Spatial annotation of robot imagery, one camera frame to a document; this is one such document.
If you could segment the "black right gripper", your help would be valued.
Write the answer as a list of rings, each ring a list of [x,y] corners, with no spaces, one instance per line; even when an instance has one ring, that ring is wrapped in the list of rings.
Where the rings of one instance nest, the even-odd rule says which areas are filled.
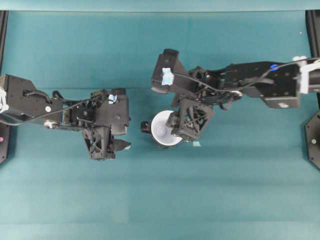
[[[171,135],[186,142],[198,140],[214,115],[212,106],[228,108],[242,98],[238,83],[227,86],[226,72],[226,68],[208,70],[200,66],[172,69],[172,107],[179,106],[179,110],[167,119]]]

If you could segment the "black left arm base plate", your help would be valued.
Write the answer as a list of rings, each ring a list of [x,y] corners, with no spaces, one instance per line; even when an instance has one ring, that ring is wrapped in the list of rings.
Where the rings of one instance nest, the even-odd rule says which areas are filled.
[[[10,131],[11,127],[9,125],[0,124],[0,164],[8,158]]]

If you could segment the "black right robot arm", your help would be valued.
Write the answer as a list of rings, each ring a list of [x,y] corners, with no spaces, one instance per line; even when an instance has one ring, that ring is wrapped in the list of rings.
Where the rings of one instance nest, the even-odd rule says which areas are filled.
[[[181,141],[197,141],[213,118],[214,107],[226,111],[243,95],[261,99],[270,109],[297,108],[300,95],[320,90],[320,60],[260,61],[218,70],[187,70],[179,59],[161,56],[151,84],[156,93],[174,93],[172,110],[143,121],[140,130],[158,145],[170,148]]]

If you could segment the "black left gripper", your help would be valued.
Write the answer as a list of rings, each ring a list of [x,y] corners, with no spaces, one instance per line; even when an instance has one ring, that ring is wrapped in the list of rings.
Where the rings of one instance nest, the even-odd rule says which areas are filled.
[[[112,160],[115,152],[131,146],[131,142],[111,137],[111,124],[97,123],[97,114],[106,113],[102,110],[103,103],[112,102],[110,93],[92,93],[87,100],[70,100],[61,96],[63,105],[72,108],[63,111],[61,129],[66,131],[82,131],[89,158],[92,160]]]

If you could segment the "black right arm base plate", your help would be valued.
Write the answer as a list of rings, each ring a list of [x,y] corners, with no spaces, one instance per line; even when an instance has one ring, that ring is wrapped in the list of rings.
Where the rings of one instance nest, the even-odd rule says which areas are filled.
[[[305,124],[305,143],[308,160],[320,169],[320,111]]]

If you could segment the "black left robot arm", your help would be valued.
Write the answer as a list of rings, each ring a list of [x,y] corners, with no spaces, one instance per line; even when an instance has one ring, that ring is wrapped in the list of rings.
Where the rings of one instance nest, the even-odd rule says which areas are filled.
[[[13,121],[1,123],[9,126],[33,123],[51,130],[80,132],[91,159],[114,159],[111,126],[96,121],[99,109],[108,102],[108,94],[101,89],[92,92],[88,99],[71,100],[55,90],[49,96],[31,80],[4,74],[0,77],[0,113]]]

